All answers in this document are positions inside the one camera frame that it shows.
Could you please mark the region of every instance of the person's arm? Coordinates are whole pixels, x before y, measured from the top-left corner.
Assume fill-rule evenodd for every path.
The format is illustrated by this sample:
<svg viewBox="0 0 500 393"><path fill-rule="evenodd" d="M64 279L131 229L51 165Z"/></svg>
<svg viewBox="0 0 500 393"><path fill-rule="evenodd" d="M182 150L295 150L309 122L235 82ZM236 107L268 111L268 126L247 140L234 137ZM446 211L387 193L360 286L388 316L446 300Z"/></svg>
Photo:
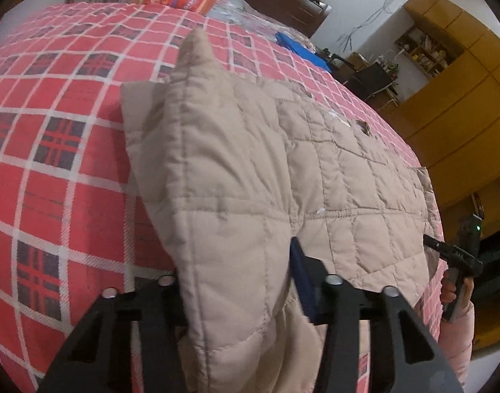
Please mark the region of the person's arm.
<svg viewBox="0 0 500 393"><path fill-rule="evenodd" d="M441 281L440 300L443 304L451 303L455 299L455 285L448 280L448 271ZM441 320L439 329L439 346L448 363L455 371L459 382L464 386L468 364L472 356L472 340L474 331L474 310L470 301L473 291L473 278L465 279L466 294L461 304L463 309L452 323Z"/></svg>

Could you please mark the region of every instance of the red plaid bedsheet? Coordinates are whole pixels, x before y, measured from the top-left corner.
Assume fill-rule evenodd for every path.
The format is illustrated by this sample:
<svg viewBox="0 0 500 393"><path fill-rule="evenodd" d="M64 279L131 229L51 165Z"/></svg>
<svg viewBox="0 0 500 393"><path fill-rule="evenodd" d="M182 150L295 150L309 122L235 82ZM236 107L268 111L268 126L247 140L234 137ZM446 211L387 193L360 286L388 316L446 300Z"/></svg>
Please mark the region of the red plaid bedsheet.
<svg viewBox="0 0 500 393"><path fill-rule="evenodd" d="M172 269L130 174L120 84L167 76L193 28L208 33L226 69L297 81L419 165L327 72L238 26L163 6L46 9L0 47L0 361L24 393L37 389L101 290L130 291ZM417 305L436 338L439 276ZM368 357L361 374L358 392L367 388Z"/></svg>

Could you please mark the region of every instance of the jacket sleeve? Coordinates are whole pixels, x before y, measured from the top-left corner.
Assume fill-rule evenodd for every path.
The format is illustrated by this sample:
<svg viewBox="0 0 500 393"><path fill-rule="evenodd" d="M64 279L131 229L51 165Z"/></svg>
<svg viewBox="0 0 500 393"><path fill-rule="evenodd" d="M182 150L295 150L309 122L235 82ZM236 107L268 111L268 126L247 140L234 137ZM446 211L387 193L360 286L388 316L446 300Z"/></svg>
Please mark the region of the jacket sleeve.
<svg viewBox="0 0 500 393"><path fill-rule="evenodd" d="M439 347L452 367L459 382L465 385L468 364L472 357L475 312L470 302L465 311L452 322L441 320Z"/></svg>

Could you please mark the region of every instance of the metal screw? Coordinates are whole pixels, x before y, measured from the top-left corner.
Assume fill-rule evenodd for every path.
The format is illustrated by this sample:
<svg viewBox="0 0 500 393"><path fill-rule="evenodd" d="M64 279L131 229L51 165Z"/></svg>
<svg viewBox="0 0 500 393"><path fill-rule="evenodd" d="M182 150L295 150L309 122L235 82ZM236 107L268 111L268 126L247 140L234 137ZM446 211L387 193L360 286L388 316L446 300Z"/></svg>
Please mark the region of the metal screw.
<svg viewBox="0 0 500 393"><path fill-rule="evenodd" d="M382 292L388 297L397 297L400 294L399 290L396 287L392 286L384 287Z"/></svg>
<svg viewBox="0 0 500 393"><path fill-rule="evenodd" d="M329 274L325 281L330 285L341 285L344 282L338 274Z"/></svg>
<svg viewBox="0 0 500 393"><path fill-rule="evenodd" d="M157 282L159 282L159 285L162 287L169 287L175 281L176 281L175 276L172 276L170 274L165 274L161 276Z"/></svg>
<svg viewBox="0 0 500 393"><path fill-rule="evenodd" d="M101 295L105 299L113 299L113 298L117 297L118 292L119 291L117 291L116 288L110 287L110 288L105 288L104 290L102 290Z"/></svg>

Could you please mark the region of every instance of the blue cloth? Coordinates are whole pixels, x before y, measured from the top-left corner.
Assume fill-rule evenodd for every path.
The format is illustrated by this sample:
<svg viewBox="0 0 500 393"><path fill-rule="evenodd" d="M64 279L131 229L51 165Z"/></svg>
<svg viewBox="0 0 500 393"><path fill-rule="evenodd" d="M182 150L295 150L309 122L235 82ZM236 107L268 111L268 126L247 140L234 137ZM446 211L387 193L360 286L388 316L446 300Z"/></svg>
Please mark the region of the blue cloth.
<svg viewBox="0 0 500 393"><path fill-rule="evenodd" d="M330 70L330 68L323 59L321 59L315 53L312 53L311 51L305 49L296 40L291 39L289 36L283 34L282 32L277 32L275 34L275 38L277 39L277 44L279 44L281 47L287 48L291 52L294 52L296 55L302 57L304 60L310 61L315 66L318 66L319 68L322 68L332 73L332 71Z"/></svg>

